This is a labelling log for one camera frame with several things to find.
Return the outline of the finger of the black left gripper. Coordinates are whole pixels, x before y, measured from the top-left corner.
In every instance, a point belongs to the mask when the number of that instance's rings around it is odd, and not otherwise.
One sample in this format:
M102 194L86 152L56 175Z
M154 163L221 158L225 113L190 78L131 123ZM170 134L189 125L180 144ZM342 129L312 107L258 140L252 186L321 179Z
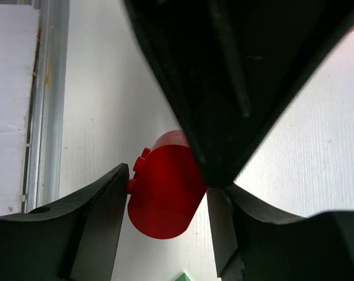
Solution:
M354 1L125 1L211 188L227 187L354 25Z

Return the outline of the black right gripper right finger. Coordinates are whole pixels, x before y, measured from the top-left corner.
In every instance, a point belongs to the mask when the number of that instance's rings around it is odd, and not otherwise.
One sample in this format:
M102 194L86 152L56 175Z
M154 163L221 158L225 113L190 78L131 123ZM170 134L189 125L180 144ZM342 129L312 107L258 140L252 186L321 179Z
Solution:
M354 211L304 218L236 185L207 205L221 280L354 280Z

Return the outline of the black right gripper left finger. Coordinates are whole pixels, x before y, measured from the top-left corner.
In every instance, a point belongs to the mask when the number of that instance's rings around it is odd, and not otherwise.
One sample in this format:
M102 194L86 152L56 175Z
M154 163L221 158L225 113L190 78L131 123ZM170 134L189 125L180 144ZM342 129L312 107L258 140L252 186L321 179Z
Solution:
M124 163L27 214L0 217L0 280L110 280L129 181Z

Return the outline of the red rounded lego brick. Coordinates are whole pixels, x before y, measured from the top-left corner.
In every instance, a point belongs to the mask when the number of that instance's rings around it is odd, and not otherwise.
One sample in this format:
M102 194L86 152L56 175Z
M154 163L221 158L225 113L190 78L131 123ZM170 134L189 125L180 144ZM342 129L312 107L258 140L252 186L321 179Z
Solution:
M160 136L143 150L133 171L126 189L133 226L155 239L183 234L207 191L184 132Z

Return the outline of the green lego brick left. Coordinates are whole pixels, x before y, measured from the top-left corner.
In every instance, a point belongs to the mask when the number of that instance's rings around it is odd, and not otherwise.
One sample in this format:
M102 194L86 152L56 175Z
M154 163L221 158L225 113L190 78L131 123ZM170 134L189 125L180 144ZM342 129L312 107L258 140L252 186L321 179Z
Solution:
M183 272L179 274L174 281L192 281L192 279L185 272Z

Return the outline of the white foam board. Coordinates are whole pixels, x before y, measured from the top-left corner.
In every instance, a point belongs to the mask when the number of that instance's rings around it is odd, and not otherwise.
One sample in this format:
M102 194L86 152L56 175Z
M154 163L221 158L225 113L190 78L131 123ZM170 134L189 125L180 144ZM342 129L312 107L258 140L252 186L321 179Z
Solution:
M21 205L39 11L0 4L0 216Z

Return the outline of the aluminium table rail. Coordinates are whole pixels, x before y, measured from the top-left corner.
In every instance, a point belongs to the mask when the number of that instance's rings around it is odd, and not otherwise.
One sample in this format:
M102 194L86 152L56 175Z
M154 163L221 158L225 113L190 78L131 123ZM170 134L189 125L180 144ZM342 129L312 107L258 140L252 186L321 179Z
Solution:
M70 1L31 1L40 10L26 134L23 213L59 198Z

